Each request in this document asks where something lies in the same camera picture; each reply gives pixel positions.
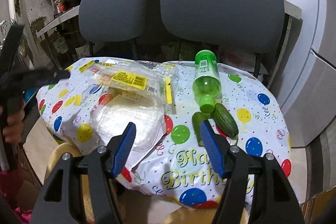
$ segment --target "bottle with yellow cap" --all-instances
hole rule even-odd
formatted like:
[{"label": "bottle with yellow cap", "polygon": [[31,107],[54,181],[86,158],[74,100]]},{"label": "bottle with yellow cap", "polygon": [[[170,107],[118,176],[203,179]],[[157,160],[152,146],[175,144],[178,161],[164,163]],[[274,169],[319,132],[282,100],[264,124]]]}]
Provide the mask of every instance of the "bottle with yellow cap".
[{"label": "bottle with yellow cap", "polygon": [[198,52],[195,67],[193,83],[195,100],[202,112],[211,113],[215,110],[216,99],[222,91],[215,54],[209,50]]}]

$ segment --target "cucumber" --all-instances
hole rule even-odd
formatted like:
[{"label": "cucumber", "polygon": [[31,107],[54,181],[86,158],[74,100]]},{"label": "cucumber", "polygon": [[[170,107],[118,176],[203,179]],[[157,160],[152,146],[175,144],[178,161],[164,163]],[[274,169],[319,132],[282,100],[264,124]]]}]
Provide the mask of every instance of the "cucumber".
[{"label": "cucumber", "polygon": [[218,127],[231,139],[236,139],[238,135],[238,126],[232,115],[222,104],[216,104],[214,112],[211,113]]},{"label": "cucumber", "polygon": [[204,146],[201,138],[201,122],[204,120],[207,120],[207,117],[202,112],[195,112],[191,119],[199,146]]}]

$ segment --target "green bottle cap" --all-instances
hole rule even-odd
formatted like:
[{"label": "green bottle cap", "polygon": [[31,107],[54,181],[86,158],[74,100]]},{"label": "green bottle cap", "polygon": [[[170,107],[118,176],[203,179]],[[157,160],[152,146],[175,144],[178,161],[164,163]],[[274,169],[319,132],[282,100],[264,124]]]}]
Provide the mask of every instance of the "green bottle cap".
[{"label": "green bottle cap", "polygon": [[199,100],[199,108],[203,113],[214,112],[215,100],[211,96],[204,96]]}]

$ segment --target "red balloon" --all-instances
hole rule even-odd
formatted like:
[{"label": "red balloon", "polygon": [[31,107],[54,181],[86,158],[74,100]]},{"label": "red balloon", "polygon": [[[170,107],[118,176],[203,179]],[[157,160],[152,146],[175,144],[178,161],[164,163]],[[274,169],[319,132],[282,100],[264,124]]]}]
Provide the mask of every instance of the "red balloon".
[{"label": "red balloon", "polygon": [[281,164],[281,169],[284,172],[286,178],[291,174],[292,164],[289,159],[285,159]]},{"label": "red balloon", "polygon": [[211,208],[218,208],[218,203],[212,200],[208,200],[202,204],[196,205],[195,209],[211,209]]},{"label": "red balloon", "polygon": [[121,175],[122,175],[124,178],[126,178],[126,180],[127,180],[128,182],[132,182],[131,174],[130,174],[129,170],[127,170],[125,167],[124,167],[123,171],[121,172]]},{"label": "red balloon", "polygon": [[52,108],[51,112],[55,113],[57,110],[59,110],[59,108],[61,107],[61,105],[63,104],[63,101],[59,101],[57,102],[54,107]]},{"label": "red balloon", "polygon": [[40,104],[39,104],[39,110],[42,109],[43,105],[44,105],[44,99],[42,99],[41,102],[40,102]]},{"label": "red balloon", "polygon": [[165,115],[165,121],[166,121],[166,134],[165,135],[169,135],[170,132],[173,130],[173,121],[168,115]]},{"label": "red balloon", "polygon": [[224,136],[224,137],[228,137],[228,135],[226,135],[220,128],[219,128],[219,126],[216,124],[216,129],[217,129],[217,131],[218,131],[218,133],[220,134],[220,135],[222,135],[222,136]]},{"label": "red balloon", "polygon": [[105,93],[104,95],[102,95],[99,100],[98,100],[98,104],[99,105],[106,105],[109,101],[111,101],[113,99],[112,94],[110,93]]}]

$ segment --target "balloon print tablecloth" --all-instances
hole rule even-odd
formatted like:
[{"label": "balloon print tablecloth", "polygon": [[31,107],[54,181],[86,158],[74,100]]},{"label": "balloon print tablecloth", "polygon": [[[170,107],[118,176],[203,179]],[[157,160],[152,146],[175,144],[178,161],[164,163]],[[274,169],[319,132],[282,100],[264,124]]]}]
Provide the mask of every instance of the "balloon print tablecloth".
[{"label": "balloon print tablecloth", "polygon": [[[41,117],[56,140],[67,135],[83,153],[96,148],[97,138],[89,124],[90,113],[105,97],[112,96],[79,72],[91,60],[83,58],[68,68],[71,78],[55,86],[41,88],[37,95]],[[118,60],[127,65],[129,61]],[[147,157],[132,170],[124,169],[118,180],[126,188],[144,194],[159,195],[194,208],[217,207],[226,180],[214,172],[203,147],[199,147],[192,126],[192,115],[199,111],[194,100],[192,83],[194,62],[179,61],[179,87],[175,103],[166,109],[166,135]],[[288,130],[274,96],[249,73],[218,65],[222,84],[222,102],[237,122],[237,145],[250,155],[272,153],[286,176],[291,173]],[[90,97],[81,104],[81,95],[90,85]],[[216,133],[225,132],[210,120]],[[227,137],[231,144],[236,143]],[[249,177],[246,202],[251,204],[254,180]]]}]

